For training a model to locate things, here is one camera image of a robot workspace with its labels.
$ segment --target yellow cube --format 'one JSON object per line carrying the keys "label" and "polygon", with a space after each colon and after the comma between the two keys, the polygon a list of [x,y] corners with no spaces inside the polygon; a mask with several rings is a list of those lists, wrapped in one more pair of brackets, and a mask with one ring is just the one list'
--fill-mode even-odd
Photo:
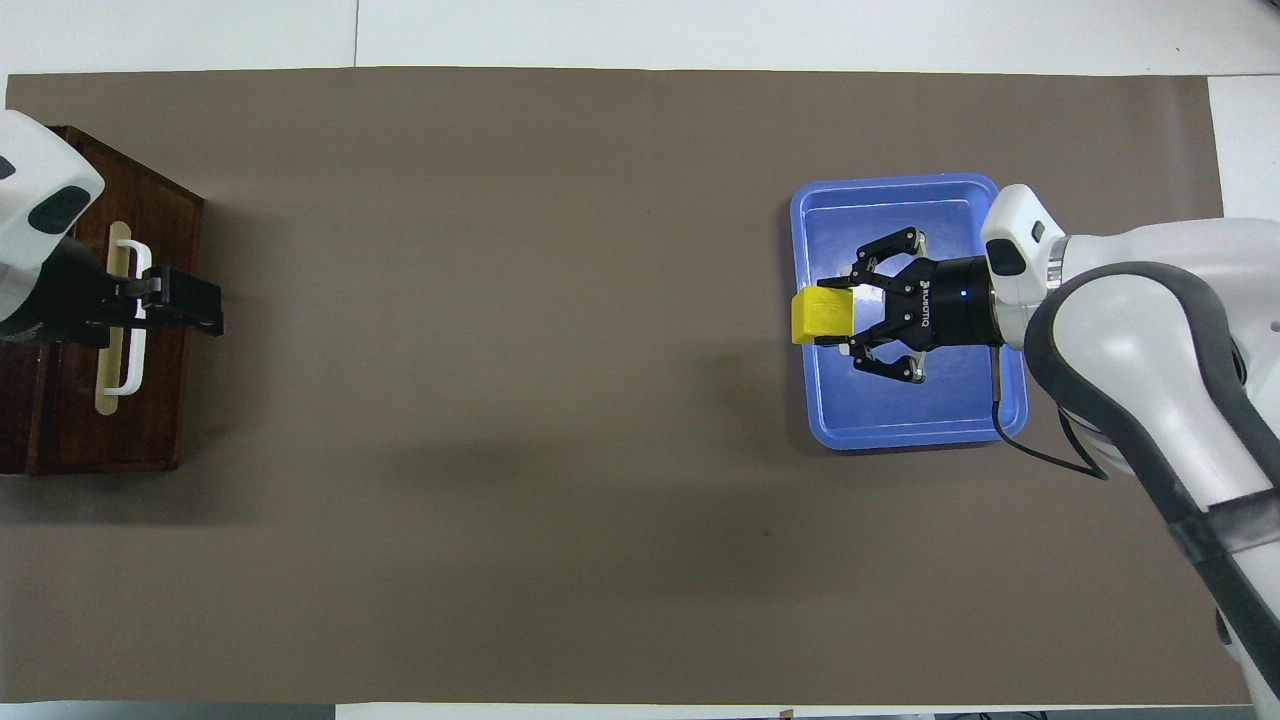
{"label": "yellow cube", "polygon": [[854,334],[854,291],[808,286],[791,299],[791,342],[812,345],[822,336]]}

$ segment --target plastic tray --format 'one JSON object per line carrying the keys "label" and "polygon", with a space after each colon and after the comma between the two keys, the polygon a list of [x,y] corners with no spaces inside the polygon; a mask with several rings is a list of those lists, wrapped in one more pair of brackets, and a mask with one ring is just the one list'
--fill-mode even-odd
{"label": "plastic tray", "polygon": [[[979,231],[996,197],[980,174],[941,174],[817,182],[791,201],[796,288],[838,275],[856,249],[915,225],[933,259],[982,255]],[[893,258],[878,272],[895,274],[911,259]],[[861,331],[883,318],[881,291],[855,288],[854,320]],[[809,427],[832,450],[942,446],[998,439],[991,423],[991,357],[986,347],[940,347],[925,356],[922,384],[860,370],[836,347],[804,346]],[[900,342],[876,350],[892,360]],[[1023,356],[1001,350],[1000,423],[1009,434],[1027,424]]]}

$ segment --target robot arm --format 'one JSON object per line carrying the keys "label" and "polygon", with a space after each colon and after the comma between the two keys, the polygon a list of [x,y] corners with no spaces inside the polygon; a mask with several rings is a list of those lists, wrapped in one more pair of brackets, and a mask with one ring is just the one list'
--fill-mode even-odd
{"label": "robot arm", "polygon": [[1245,395],[1217,293],[1164,263],[1097,268],[1048,295],[1025,354],[1041,387],[1119,450],[1239,638],[1260,711],[1275,703],[1280,439]]}
{"label": "robot arm", "polygon": [[[826,291],[906,279],[916,290],[886,293],[886,316],[924,320],[874,338],[813,331],[813,342],[855,361],[887,340],[916,351],[1024,350],[1076,434],[1143,484],[1213,594],[1258,715],[1280,720],[1280,224],[1217,219],[1069,236],[1030,188],[1010,186],[982,241],[987,273],[951,273],[957,284],[932,297],[923,291],[943,265],[927,259],[895,278],[854,265],[846,278],[819,281]],[[806,291],[818,300],[814,290],[794,306],[805,309]],[[877,374],[924,382],[923,373]]]}
{"label": "robot arm", "polygon": [[140,279],[109,275],[68,234],[102,190],[102,177],[61,138],[0,111],[0,341],[106,347],[110,327],[221,334],[218,286],[163,265]]}

